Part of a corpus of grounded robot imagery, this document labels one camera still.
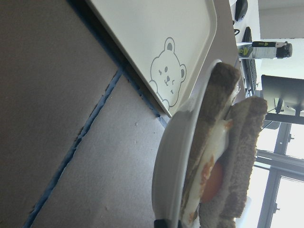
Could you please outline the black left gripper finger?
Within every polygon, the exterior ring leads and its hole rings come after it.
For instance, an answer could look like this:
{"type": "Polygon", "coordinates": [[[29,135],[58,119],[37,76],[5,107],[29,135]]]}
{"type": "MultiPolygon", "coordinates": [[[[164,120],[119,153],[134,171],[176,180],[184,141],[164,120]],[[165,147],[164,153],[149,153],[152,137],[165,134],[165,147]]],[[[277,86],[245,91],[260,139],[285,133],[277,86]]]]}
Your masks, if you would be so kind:
{"type": "Polygon", "coordinates": [[[154,228],[174,228],[173,222],[169,219],[156,219],[154,228]]]}

